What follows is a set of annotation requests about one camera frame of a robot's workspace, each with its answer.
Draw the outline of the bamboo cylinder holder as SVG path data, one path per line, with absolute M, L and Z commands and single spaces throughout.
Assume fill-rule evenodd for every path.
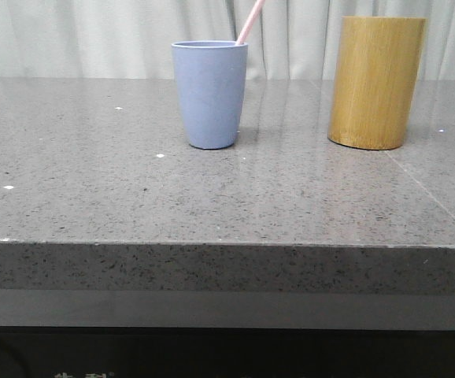
M 362 150 L 405 141 L 426 21 L 344 16 L 327 137 Z

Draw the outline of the white pleated curtain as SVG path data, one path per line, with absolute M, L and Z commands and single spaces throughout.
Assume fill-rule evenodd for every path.
M 0 76 L 172 76 L 171 45 L 233 40 L 250 1 L 0 1 Z M 455 80 L 455 1 L 268 1 L 247 39 L 250 79 L 330 80 L 345 16 L 423 17 L 419 76 Z

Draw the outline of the pink chopstick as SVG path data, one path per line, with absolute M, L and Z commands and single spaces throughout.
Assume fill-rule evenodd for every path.
M 265 4 L 265 0 L 256 0 L 252 9 L 250 10 L 248 17 L 246 18 L 246 21 L 238 35 L 238 38 L 235 41 L 236 46 L 242 45 L 246 42 L 248 35 L 253 27 L 253 24 L 255 23 L 256 19 L 261 14 L 264 4 Z

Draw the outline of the dark cabinet under counter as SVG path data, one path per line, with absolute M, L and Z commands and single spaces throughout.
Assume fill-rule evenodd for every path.
M 455 377 L 455 297 L 0 289 L 0 377 Z

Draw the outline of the blue plastic cup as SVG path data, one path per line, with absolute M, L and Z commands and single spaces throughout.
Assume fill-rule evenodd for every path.
M 188 142 L 218 150 L 237 139 L 246 85 L 248 45 L 235 41 L 172 44 L 179 110 Z

